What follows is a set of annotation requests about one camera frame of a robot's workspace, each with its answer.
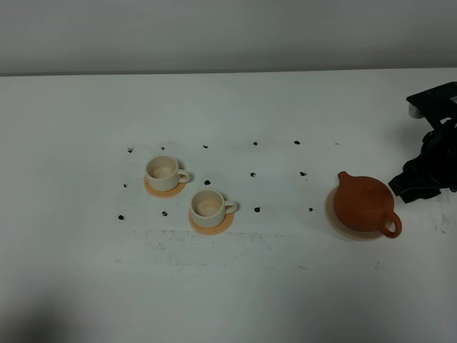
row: white table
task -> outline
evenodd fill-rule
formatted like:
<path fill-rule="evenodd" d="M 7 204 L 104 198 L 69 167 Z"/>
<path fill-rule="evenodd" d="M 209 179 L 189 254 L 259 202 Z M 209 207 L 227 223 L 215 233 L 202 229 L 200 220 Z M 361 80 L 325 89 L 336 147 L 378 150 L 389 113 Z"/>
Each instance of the white table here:
<path fill-rule="evenodd" d="M 399 174 L 431 131 L 405 98 L 456 79 L 457 69 L 1 78 L 2 312 L 59 294 L 88 334 L 78 342 L 455 342 L 457 194 L 397 199 L 403 233 L 374 242 L 336 233 L 323 203 L 343 170 Z M 143 187 L 157 154 L 195 176 L 174 198 Z M 214 237 L 187 217 L 206 187 L 241 205 Z"/>

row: teapot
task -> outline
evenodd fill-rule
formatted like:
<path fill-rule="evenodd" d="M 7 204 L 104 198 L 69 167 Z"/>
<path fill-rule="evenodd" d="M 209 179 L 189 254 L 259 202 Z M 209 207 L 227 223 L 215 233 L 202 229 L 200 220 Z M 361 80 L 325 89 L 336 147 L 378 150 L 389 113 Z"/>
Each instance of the teapot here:
<path fill-rule="evenodd" d="M 401 233 L 401 220 L 393 212 L 393 196 L 389 188 L 372 177 L 352 177 L 345 171 L 338 174 L 340 185 L 333 206 L 338 219 L 356 231 L 379 230 L 389 238 Z M 389 230 L 391 223 L 395 231 Z"/>

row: wall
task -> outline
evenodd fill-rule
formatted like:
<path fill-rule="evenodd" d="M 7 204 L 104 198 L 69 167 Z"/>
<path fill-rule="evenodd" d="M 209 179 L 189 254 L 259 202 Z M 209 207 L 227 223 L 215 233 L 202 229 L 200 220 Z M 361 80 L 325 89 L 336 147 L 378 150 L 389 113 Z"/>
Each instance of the wall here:
<path fill-rule="evenodd" d="M 451 0 L 3 0 L 0 74 L 457 65 Z"/>

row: orange saucer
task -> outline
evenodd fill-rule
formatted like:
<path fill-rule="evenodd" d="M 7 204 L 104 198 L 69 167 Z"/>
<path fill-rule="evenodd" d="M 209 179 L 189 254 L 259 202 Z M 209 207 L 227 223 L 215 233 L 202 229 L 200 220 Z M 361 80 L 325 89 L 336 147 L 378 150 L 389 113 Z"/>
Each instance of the orange saucer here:
<path fill-rule="evenodd" d="M 158 198 L 171 198 L 171 197 L 174 197 L 180 191 L 183 190 L 184 186 L 186 186 L 186 184 L 184 182 L 180 182 L 180 183 L 178 183 L 178 186 L 174 187 L 173 189 L 170 189 L 169 191 L 159 192 L 159 191 L 156 191 L 154 188 L 152 188 L 149 185 L 148 179 L 146 178 L 146 175 L 144 176 L 144 188 L 146 188 L 146 191 L 148 191 L 148 193 L 150 195 L 154 195 L 155 197 L 158 197 Z"/>
<path fill-rule="evenodd" d="M 234 217 L 235 217 L 235 212 L 226 214 L 224 220 L 217 227 L 211 227 L 211 228 L 207 229 L 207 228 L 200 227 L 197 224 L 195 224 L 194 221 L 192 220 L 191 212 L 189 211 L 189 224 L 194 228 L 195 231 L 197 231 L 200 234 L 207 234 L 207 235 L 220 234 L 221 232 L 224 232 L 229 228 Z"/>

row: teacup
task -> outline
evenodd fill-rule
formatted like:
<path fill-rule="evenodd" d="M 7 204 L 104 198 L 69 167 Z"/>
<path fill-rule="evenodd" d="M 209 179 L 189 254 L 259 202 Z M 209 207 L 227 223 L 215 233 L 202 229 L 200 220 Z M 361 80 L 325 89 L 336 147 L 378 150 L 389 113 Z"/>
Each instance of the teacup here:
<path fill-rule="evenodd" d="M 191 200 L 192 220 L 205 229 L 217 227 L 226 214 L 235 212 L 237 209 L 236 202 L 226 201 L 221 193 L 213 189 L 198 191 Z"/>
<path fill-rule="evenodd" d="M 158 192 L 169 191 L 179 183 L 189 182 L 189 173 L 179 169 L 178 161 L 171 156 L 158 156 L 146 164 L 146 178 L 149 186 Z"/>

